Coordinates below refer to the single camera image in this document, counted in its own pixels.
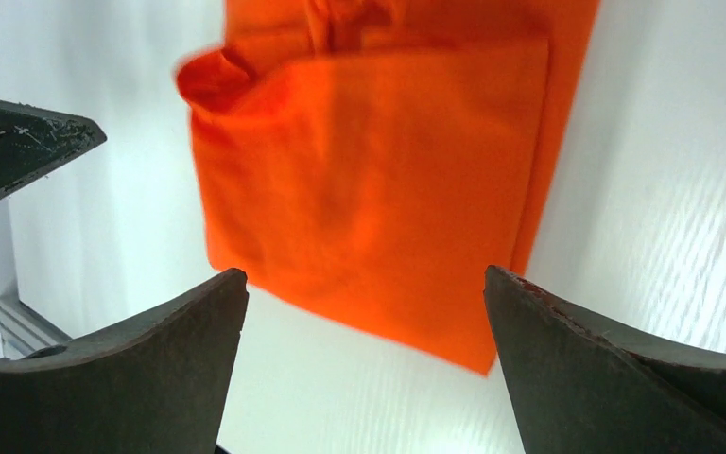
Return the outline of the orange t shirt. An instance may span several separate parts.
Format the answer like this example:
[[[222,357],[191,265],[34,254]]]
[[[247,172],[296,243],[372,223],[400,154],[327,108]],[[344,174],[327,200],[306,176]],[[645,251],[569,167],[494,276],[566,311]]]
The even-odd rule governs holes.
[[[485,375],[596,1],[229,1],[176,82],[207,253],[301,309]]]

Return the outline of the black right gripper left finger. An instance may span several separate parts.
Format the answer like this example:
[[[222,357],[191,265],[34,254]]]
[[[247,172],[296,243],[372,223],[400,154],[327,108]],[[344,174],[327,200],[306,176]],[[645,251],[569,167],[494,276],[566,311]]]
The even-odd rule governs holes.
[[[171,301],[0,359],[0,453],[216,453],[249,301],[224,271]]]

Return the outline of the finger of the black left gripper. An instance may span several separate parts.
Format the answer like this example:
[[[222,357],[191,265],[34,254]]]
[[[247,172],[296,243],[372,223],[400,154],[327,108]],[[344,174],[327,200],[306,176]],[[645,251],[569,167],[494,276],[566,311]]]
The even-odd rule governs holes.
[[[0,200],[106,141],[90,118],[0,100]]]

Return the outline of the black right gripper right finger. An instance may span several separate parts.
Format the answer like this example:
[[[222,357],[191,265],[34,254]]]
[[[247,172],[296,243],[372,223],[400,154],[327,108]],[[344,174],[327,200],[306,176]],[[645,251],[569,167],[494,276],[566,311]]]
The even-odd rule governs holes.
[[[726,453],[726,354],[570,303],[496,266],[485,304],[528,453]]]

